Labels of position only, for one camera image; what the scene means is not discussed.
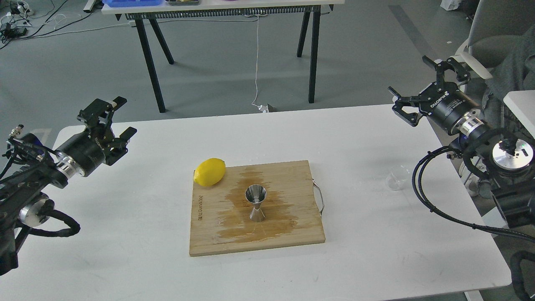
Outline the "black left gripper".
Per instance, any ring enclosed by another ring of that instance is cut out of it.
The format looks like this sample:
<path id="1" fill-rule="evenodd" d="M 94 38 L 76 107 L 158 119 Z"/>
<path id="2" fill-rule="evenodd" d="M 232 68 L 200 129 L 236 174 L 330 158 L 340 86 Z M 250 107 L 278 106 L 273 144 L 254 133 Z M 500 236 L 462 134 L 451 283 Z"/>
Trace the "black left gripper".
<path id="1" fill-rule="evenodd" d="M 112 166 L 121 159 L 137 132 L 133 127 L 126 128 L 119 137 L 114 137 L 112 132 L 113 115 L 126 102 L 124 97 L 116 97 L 112 102 L 95 99 L 80 110 L 78 121 L 84 123 L 86 130 L 74 135 L 56 150 L 59 158 L 56 169 L 69 179 L 77 173 L 87 177 L 101 164 Z"/>

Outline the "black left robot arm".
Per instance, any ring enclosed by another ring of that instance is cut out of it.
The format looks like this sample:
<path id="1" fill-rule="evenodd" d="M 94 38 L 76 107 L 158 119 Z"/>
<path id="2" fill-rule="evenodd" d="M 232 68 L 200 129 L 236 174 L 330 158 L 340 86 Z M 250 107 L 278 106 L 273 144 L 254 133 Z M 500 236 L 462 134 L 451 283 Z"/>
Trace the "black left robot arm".
<path id="1" fill-rule="evenodd" d="M 112 102 L 96 99 L 81 110 L 78 120 L 84 131 L 73 135 L 58 149 L 42 145 L 23 125 L 11 131 L 4 156 L 8 162 L 1 172 L 1 274 L 19 266 L 18 252 L 29 235 L 69 237 L 78 234 L 80 225 L 55 209 L 54 201 L 42 190 L 53 185 L 60 189 L 76 174 L 86 177 L 98 166 L 112 166 L 128 151 L 127 144 L 136 129 L 129 127 L 115 137 L 112 118 L 126 103 L 123 97 Z"/>

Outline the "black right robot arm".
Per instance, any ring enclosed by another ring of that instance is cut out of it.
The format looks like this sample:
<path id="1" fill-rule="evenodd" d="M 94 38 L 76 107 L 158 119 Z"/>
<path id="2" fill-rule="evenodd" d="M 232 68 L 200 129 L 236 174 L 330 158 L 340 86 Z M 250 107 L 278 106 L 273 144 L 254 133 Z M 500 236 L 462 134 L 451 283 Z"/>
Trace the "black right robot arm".
<path id="1" fill-rule="evenodd" d="M 534 225 L 534 147 L 506 128 L 496 128 L 480 118 L 480 106 L 470 99 L 460 85 L 470 81 L 470 73 L 453 57 L 436 62 L 422 57 L 434 69 L 436 79 L 418 95 L 402 97 L 393 87 L 393 111 L 415 127 L 427 117 L 447 135 L 457 135 L 450 145 L 428 152 L 412 173 L 412 187 L 417 198 L 432 212 L 449 221 L 489 234 L 534 242 L 517 227 Z M 437 156 L 451 153 L 461 158 L 466 168 L 481 180 L 489 181 L 491 194 L 507 228 L 468 223 L 439 210 L 423 191 L 426 166 Z"/>

